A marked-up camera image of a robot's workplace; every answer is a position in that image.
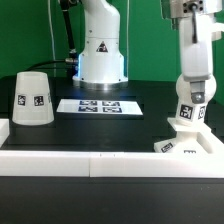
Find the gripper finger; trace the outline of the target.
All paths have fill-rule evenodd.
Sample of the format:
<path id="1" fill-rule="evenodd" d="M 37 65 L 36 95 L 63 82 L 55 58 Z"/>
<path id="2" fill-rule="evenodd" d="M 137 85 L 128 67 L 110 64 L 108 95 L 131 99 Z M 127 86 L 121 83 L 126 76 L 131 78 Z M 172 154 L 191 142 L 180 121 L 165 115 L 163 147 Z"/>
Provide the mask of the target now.
<path id="1" fill-rule="evenodd" d="M 205 102 L 205 82 L 191 82 L 190 83 L 191 100 L 194 104 L 201 104 Z"/>

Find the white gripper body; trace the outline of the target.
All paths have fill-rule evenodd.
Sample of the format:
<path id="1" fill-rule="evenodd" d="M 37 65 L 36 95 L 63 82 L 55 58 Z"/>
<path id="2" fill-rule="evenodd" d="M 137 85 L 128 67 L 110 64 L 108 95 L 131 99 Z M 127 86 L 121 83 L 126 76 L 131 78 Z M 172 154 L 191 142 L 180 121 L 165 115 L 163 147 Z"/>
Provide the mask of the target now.
<path id="1" fill-rule="evenodd" d="M 208 15 L 196 16 L 196 30 L 191 17 L 180 20 L 180 58 L 185 81 L 204 81 L 213 74 L 211 27 Z"/>

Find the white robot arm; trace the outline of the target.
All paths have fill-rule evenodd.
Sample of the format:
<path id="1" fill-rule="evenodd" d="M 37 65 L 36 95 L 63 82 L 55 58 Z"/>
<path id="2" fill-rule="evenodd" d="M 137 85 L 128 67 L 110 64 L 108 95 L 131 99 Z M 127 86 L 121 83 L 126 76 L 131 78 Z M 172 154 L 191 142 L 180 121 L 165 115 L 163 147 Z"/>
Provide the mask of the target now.
<path id="1" fill-rule="evenodd" d="M 89 87 L 126 83 L 119 51 L 120 15 L 106 0 L 82 0 L 85 47 L 78 56 L 76 80 Z M 162 15 L 177 23 L 181 74 L 193 103 L 205 101 L 205 82 L 213 75 L 210 7 L 204 0 L 161 0 Z"/>

